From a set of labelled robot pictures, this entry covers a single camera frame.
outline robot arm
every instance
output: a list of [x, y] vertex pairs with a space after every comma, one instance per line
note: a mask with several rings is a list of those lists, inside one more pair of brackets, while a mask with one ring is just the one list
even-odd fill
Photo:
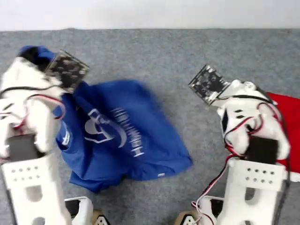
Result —
[[57, 122], [52, 114], [56, 106], [64, 107], [60, 96], [65, 92], [56, 79], [47, 80], [36, 65], [22, 57], [15, 58], [4, 73], [0, 88], [0, 156], [9, 157], [7, 139], [17, 134], [35, 134], [40, 152], [52, 149]]
[[[290, 151], [276, 103], [252, 82], [227, 82], [210, 66], [204, 66], [189, 86], [207, 104], [218, 107], [225, 147], [231, 152], [222, 172], [197, 202], [192, 202], [199, 213], [196, 222], [201, 225], [271, 225], [277, 195], [286, 179], [284, 166], [276, 165], [276, 160], [287, 158]], [[206, 196], [227, 166], [224, 199]], [[255, 193], [246, 201], [248, 188], [253, 188]], [[277, 224], [279, 215], [280, 209], [273, 224]]]
[[[48, 65], [54, 54], [44, 47], [42, 50], [44, 56], [50, 55], [46, 60]], [[73, 63], [76, 68], [82, 68], [78, 65], [81, 62], [72, 61], [74, 58], [66, 52], [58, 53], [55, 60], [59, 57], [63, 58], [61, 61], [68, 60], [69, 66]], [[67, 85], [74, 85], [78, 77], [87, 72], [76, 71], [74, 67], [71, 68], [73, 73], [69, 67], [64, 68], [64, 72], [74, 78], [65, 77]], [[65, 112], [61, 95], [74, 88], [66, 87], [62, 79], [48, 76], [40, 69], [40, 64], [17, 57], [1, 81], [0, 160], [14, 224], [32, 225], [37, 218], [43, 218], [45, 225], [91, 225], [93, 205], [90, 199], [64, 200], [58, 164], [52, 151], [56, 126]], [[52, 110], [57, 106], [61, 107], [62, 114], [55, 117]], [[95, 219], [105, 221], [101, 216]]]

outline blue cloth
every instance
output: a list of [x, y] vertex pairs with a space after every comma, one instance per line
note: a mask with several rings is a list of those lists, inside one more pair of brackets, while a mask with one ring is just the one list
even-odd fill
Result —
[[[155, 98], [138, 81], [82, 82], [62, 102], [66, 115], [56, 141], [72, 169], [70, 183], [98, 192], [124, 176], [157, 179], [192, 164]], [[60, 115], [60, 108], [54, 114]]]

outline white plastic part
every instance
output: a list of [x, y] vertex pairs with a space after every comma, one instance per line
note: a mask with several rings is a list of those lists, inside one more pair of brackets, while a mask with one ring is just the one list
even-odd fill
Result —
[[181, 225], [194, 225], [195, 220], [193, 216], [187, 216], [185, 219], [181, 222]]
[[79, 211], [77, 215], [72, 219], [72, 225], [91, 225], [91, 218], [93, 215], [93, 204], [92, 201], [83, 196], [76, 198], [65, 199], [67, 201], [79, 200]]
[[[240, 225], [244, 221], [250, 221], [251, 225], [271, 225], [284, 170], [281, 165], [232, 160], [217, 225]], [[255, 188], [250, 200], [245, 200], [247, 188]]]
[[32, 225], [35, 218], [44, 218], [45, 225], [71, 225], [53, 153], [5, 163], [2, 170], [18, 224]]
[[[224, 198], [219, 198], [219, 197], [213, 197], [213, 196], [205, 196], [203, 199], [200, 200], [200, 205], [202, 208], [202, 212], [210, 216], [210, 218], [213, 220], [214, 224], [217, 224], [217, 219], [215, 216], [212, 214], [212, 207], [211, 207], [211, 200], [220, 200], [224, 201]], [[200, 225], [212, 225], [211, 221], [206, 217], [203, 216]], [[241, 222], [239, 225], [246, 225], [245, 222]]]
[[105, 217], [99, 216], [93, 225], [108, 225], [108, 222], [106, 221]]

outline red wire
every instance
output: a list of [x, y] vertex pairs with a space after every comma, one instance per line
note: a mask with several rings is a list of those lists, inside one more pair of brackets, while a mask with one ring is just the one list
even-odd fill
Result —
[[[54, 100], [54, 101], [56, 101], [56, 102], [59, 102], [60, 104], [63, 105], [63, 103], [62, 103], [61, 101], [59, 101], [58, 99], [56, 99], [56, 98], [54, 98], [54, 97], [51, 97], [51, 96], [48, 96], [48, 95], [43, 95], [43, 94], [34, 94], [34, 95], [31, 95], [31, 96], [29, 96], [29, 97], [27, 98], [27, 100], [30, 99], [30, 98], [32, 98], [32, 97], [35, 97], [35, 96], [45, 97], [45, 98]], [[63, 116], [64, 116], [64, 114], [62, 113], [61, 116], [57, 116], [57, 117], [55, 117], [54, 119], [58, 120], [58, 119], [61, 119]]]
[[212, 218], [211, 218], [209, 215], [207, 215], [207, 214], [205, 214], [205, 213], [202, 213], [202, 214], [205, 215], [208, 219], [210, 219], [212, 225], [215, 225], [215, 224], [214, 224], [214, 221], [212, 220]]

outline black circuit board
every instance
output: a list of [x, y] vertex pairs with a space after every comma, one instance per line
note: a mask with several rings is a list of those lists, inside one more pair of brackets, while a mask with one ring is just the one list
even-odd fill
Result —
[[73, 93], [90, 67], [64, 50], [57, 53], [55, 59], [45, 70], [46, 75], [54, 76], [62, 82], [61, 88]]
[[214, 101], [212, 97], [222, 93], [230, 83], [223, 79], [213, 67], [205, 65], [192, 79], [188, 86], [207, 104]]

